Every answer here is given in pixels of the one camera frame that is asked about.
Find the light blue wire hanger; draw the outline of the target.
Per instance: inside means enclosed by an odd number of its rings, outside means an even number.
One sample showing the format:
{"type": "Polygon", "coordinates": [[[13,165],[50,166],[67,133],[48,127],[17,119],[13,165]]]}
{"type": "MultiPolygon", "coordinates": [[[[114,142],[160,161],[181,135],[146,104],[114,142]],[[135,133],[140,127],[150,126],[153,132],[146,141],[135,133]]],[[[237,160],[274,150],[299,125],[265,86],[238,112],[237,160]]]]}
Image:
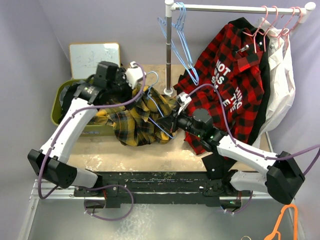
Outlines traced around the light blue wire hanger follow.
{"type": "MultiPolygon", "coordinates": [[[[148,89],[147,89],[147,98],[150,99],[150,100],[154,103],[154,105],[155,105],[158,113],[159,113],[162,117],[164,117],[164,114],[162,113],[160,107],[158,106],[158,104],[156,103],[156,101],[151,97],[151,94],[150,94],[151,88],[152,88],[155,84],[157,84],[158,81],[159,81],[159,75],[158,75],[158,73],[155,72],[155,71],[149,71],[149,72],[146,74],[146,76],[148,76],[149,74],[155,74],[155,76],[156,76],[156,81],[155,81],[154,83],[152,83],[152,84],[148,87],[148,89]]],[[[176,137],[173,136],[172,134],[167,133],[167,132],[166,132],[161,126],[159,126],[159,125],[156,123],[156,121],[153,120],[151,117],[149,117],[149,120],[150,120],[155,126],[157,126],[165,135],[167,135],[170,139],[175,139],[175,138],[176,138],[176,137]]]]}

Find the yellow plaid flannel shirt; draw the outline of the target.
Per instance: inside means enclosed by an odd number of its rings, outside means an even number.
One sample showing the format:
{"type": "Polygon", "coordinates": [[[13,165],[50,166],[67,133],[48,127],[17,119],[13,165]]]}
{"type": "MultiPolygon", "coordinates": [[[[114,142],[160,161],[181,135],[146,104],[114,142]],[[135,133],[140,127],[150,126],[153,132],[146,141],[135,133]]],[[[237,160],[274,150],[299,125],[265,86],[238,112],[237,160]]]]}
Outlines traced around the yellow plaid flannel shirt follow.
{"type": "MultiPolygon", "coordinates": [[[[147,98],[148,87],[146,85],[143,88],[141,99],[132,109],[128,110],[124,106],[101,109],[89,124],[111,126],[115,137],[125,146],[139,147],[153,142],[167,144],[171,139],[149,119],[151,117],[157,121],[162,116],[158,113],[154,103],[147,98]]],[[[153,87],[150,95],[156,101],[164,117],[170,115],[177,106],[177,100],[174,97],[162,95],[153,87]]],[[[165,131],[176,136],[174,132],[165,131]]]]}

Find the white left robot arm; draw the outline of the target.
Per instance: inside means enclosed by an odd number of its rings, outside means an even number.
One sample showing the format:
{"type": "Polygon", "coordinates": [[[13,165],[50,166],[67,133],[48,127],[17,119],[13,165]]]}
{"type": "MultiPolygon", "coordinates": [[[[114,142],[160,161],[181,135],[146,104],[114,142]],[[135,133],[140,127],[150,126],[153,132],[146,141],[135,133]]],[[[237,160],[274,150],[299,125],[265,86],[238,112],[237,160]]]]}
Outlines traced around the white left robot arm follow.
{"type": "Polygon", "coordinates": [[[69,186],[85,187],[91,196],[103,191],[98,174],[68,164],[72,149],[84,128],[108,101],[131,102],[132,91],[143,77],[134,71],[137,65],[125,69],[115,63],[102,61],[96,73],[83,83],[72,85],[74,90],[70,106],[50,139],[39,149],[27,155],[33,170],[43,178],[63,189],[69,186]]]}

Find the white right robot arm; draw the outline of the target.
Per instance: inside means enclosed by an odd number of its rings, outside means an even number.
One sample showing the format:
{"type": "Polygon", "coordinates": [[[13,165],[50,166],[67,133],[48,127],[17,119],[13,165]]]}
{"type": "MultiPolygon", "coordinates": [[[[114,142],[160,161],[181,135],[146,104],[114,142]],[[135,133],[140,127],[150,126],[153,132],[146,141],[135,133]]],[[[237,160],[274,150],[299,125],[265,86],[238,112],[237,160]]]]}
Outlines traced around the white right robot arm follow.
{"type": "Polygon", "coordinates": [[[263,151],[238,140],[214,126],[208,111],[199,108],[191,116],[174,110],[168,116],[168,128],[174,132],[182,129],[198,137],[207,152],[216,153],[243,163],[253,172],[235,171],[222,183],[228,196],[238,191],[257,191],[269,194],[277,202],[289,205],[305,181],[302,170],[293,155],[263,151]]]}

